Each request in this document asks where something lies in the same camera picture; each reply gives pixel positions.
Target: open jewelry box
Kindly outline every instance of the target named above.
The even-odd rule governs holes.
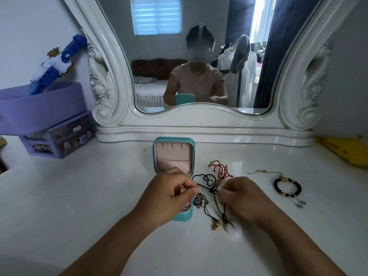
[[[195,146],[191,138],[177,138],[161,136],[152,145],[154,158],[154,170],[156,173],[163,172],[173,167],[180,168],[188,176],[194,172]],[[174,221],[188,221],[193,213],[193,199],[188,203]]]

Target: person's right hand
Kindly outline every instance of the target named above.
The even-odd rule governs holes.
[[[282,212],[248,177],[229,179],[218,192],[218,199],[233,212],[258,227],[266,227],[275,215]]]

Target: white garment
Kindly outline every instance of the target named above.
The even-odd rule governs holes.
[[[221,54],[218,57],[218,69],[230,69],[232,58],[235,50]],[[257,68],[257,55],[255,52],[249,54],[248,60],[244,64],[244,69],[241,73],[241,88],[239,107],[253,107],[252,103],[252,84],[255,80]],[[236,96],[238,92],[238,76],[239,74],[225,74],[226,91],[228,93],[228,107],[236,107]]]

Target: black bead bracelet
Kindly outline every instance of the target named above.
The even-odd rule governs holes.
[[[278,187],[278,182],[280,181],[287,181],[287,182],[290,182],[290,183],[293,183],[295,186],[297,186],[297,191],[293,194],[287,194],[285,192],[283,192],[279,187]],[[292,180],[291,178],[286,178],[286,177],[280,177],[278,179],[276,179],[274,181],[274,187],[276,189],[276,191],[280,194],[280,195],[283,195],[283,196],[289,196],[291,198],[295,198],[296,196],[298,196],[300,193],[301,193],[301,185],[295,181],[295,180]]]

